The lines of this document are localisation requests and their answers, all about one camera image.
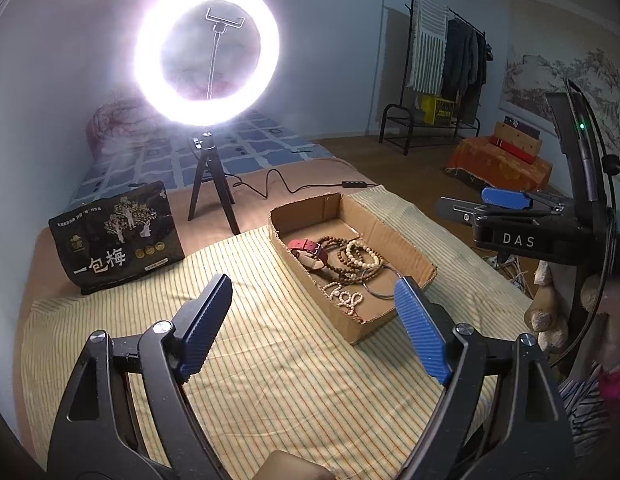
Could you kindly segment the blue checkered bedsheet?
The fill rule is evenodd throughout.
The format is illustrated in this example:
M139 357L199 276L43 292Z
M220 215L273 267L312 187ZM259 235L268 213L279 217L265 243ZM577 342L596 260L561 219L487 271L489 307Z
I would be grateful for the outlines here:
M258 110L214 128L212 134L225 174L248 174L331 156L327 148L297 136ZM169 191L189 188L198 162L196 140L196 134L173 128L101 140L69 207L75 209L154 181L161 181Z

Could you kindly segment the black snack bag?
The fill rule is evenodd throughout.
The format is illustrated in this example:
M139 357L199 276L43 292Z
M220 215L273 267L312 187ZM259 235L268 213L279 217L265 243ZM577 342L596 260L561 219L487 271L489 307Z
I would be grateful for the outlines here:
M83 295L185 258L161 181L79 206L48 221L48 227L64 271Z

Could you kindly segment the folded floral quilt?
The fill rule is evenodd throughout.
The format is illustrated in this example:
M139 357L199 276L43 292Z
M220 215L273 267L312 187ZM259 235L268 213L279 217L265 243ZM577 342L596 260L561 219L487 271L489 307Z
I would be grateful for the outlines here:
M127 98L97 108L86 124L86 142L94 158L112 140L131 140L150 131L156 114L142 99Z

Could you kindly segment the orange covered box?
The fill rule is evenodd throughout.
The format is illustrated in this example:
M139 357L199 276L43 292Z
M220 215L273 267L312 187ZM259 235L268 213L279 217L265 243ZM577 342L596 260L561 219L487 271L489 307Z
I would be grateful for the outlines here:
M541 156L542 140L505 122L496 122L492 136L466 138L457 145L445 170L509 191L547 188L552 164Z

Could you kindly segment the yellow box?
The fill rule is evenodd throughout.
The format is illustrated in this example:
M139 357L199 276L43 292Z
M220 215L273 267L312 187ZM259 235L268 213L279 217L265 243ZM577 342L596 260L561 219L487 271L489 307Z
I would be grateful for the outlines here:
M455 113L455 102L439 96L422 94L419 107L424 113L423 122L430 126L447 127L451 124Z

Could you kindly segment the cardboard box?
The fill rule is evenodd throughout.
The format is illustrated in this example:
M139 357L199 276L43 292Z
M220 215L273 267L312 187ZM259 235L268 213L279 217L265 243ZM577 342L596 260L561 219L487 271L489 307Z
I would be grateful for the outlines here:
M392 300L365 292L363 283L384 264L425 289L438 269L416 247L413 204L378 185L353 194L296 200L270 212L270 240L327 320L349 344L357 344L395 317ZM326 250L325 269L307 270L287 244L315 240Z

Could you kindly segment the striped hanging towel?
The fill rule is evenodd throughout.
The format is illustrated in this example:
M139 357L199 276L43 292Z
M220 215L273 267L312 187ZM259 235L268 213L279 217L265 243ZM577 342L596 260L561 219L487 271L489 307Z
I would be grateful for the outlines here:
M415 92L439 94L447 48L447 7L435 0L413 0L412 53L407 85Z

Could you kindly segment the landscape wall painting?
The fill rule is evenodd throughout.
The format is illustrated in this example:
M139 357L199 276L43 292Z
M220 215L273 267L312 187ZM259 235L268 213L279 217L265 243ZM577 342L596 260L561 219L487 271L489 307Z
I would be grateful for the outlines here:
M500 105L553 132L546 96L566 91L584 96L606 150L620 162L620 36L549 3L509 0Z

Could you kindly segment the black clothes rack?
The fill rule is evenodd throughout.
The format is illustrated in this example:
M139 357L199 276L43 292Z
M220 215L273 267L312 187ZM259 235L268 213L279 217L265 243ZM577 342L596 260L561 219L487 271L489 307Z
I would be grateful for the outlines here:
M493 61L484 30L437 0L406 4L409 26L397 102L383 107L378 142L399 148L454 144L481 132L482 87Z

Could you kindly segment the red watch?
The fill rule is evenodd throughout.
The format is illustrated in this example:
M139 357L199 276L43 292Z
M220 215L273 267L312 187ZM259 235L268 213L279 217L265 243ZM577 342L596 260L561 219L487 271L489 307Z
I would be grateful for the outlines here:
M315 240L297 238L287 244L289 252L309 271L318 271L327 266L326 250Z

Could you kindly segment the brown bed mat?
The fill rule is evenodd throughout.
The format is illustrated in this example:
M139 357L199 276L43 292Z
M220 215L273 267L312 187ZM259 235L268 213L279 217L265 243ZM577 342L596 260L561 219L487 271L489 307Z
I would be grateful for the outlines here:
M232 211L240 232L264 226L270 211L302 197L351 192L364 180L349 162L324 157L291 162L232 177ZM19 312L15 353L22 355L26 319L39 300L92 294L116 287L175 263L233 236L213 183L199 190L171 190L155 178L108 198L83 200L48 219L36 239L24 300Z

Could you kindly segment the striped yellow cloth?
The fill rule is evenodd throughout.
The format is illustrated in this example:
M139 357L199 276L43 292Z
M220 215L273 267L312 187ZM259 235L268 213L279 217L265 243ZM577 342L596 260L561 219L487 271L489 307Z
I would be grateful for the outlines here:
M232 307L185 391L229 473L247 479L279 449L342 479L392 477L423 432L439 384L399 320L348 344L278 255L267 228L133 283L32 305L22 328L20 421L37 460L48 455L56 410L89 334L142 333L219 272L232 280Z

